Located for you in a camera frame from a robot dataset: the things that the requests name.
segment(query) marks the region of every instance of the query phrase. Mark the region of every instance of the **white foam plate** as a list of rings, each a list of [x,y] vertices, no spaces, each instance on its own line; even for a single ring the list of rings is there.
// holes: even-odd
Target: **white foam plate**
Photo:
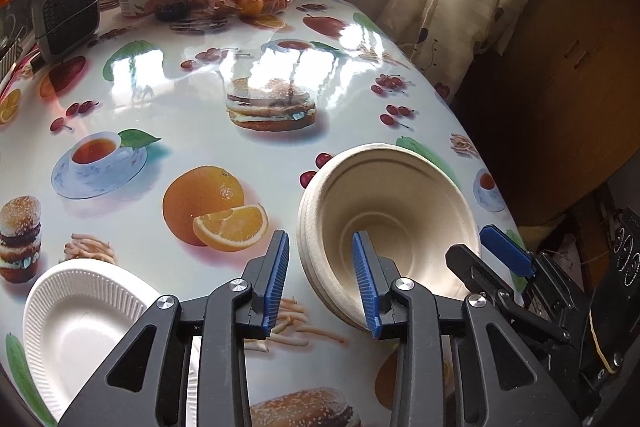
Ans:
[[[36,388],[56,420],[160,294],[130,272],[94,259],[65,261],[33,285],[22,320]],[[196,426],[200,343],[194,340],[187,425]]]

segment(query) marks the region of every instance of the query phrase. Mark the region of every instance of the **beige pulp bowl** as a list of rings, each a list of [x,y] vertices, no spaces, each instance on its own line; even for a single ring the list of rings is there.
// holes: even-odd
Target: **beige pulp bowl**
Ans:
[[[464,244],[479,255],[476,221],[460,190],[431,162],[394,145],[349,149],[324,165],[298,210],[298,251],[311,286],[345,322],[365,328],[351,239],[366,230],[376,253],[434,295],[468,292],[445,253]]]

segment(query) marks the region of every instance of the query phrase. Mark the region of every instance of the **glossy table surface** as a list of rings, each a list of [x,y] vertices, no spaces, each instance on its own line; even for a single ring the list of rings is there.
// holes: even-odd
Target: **glossy table surface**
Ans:
[[[173,26],[153,16],[124,20],[115,7],[101,13],[96,37],[53,68],[35,74],[18,68],[0,99],[0,111],[9,108],[0,112],[8,120],[0,124],[0,206],[33,196],[41,206],[42,234],[35,277],[22,283],[0,278],[2,337],[22,338],[29,289],[65,258],[73,233],[109,243],[119,266],[160,293],[190,299],[239,276],[248,259],[264,253],[273,230],[284,229],[291,243],[284,296],[295,297],[310,324],[345,342],[292,331],[308,345],[268,342],[268,353],[248,351],[251,402],[331,387],[344,394],[363,425],[388,425],[389,411],[374,383],[393,346],[341,322],[307,282],[295,239],[300,176],[318,170],[320,153],[398,144],[452,178],[478,227],[494,223],[516,237],[485,165],[438,95],[444,88],[433,89],[348,0],[295,0],[286,12],[253,23],[230,18]],[[401,84],[389,84],[381,74]],[[234,82],[242,78],[249,81]],[[260,92],[247,89],[259,91],[274,78],[294,87],[285,90],[277,110],[260,110],[270,104],[260,105]],[[17,106],[15,113],[10,105]],[[409,116],[397,111],[401,106]],[[71,161],[78,159],[78,143],[98,133],[92,139],[102,137],[119,149],[95,169]],[[196,171],[205,182],[193,173],[180,178],[202,166],[210,166]],[[178,196],[165,197],[178,179]],[[172,212],[207,190],[219,191],[215,210],[259,203],[268,219],[262,238],[232,252],[197,246],[202,243]],[[483,251],[482,257],[511,281],[491,254]],[[4,348],[0,361],[8,367]]]

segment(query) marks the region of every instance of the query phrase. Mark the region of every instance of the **wooden cabinet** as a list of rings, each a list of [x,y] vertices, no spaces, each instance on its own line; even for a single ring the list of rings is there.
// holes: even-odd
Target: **wooden cabinet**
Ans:
[[[454,110],[516,222],[548,221],[640,148],[640,0],[530,0]]]

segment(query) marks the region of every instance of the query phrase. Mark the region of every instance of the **hamburger print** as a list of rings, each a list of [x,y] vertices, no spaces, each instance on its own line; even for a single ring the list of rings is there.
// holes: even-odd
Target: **hamburger print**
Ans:
[[[11,283],[32,279],[40,257],[40,202],[20,196],[0,209],[0,275]]]
[[[291,131],[316,121],[316,102],[309,93],[280,78],[260,86],[237,78],[230,84],[226,110],[237,126],[255,131]]]
[[[251,407],[254,427],[362,427],[360,416],[337,389],[303,389]]]

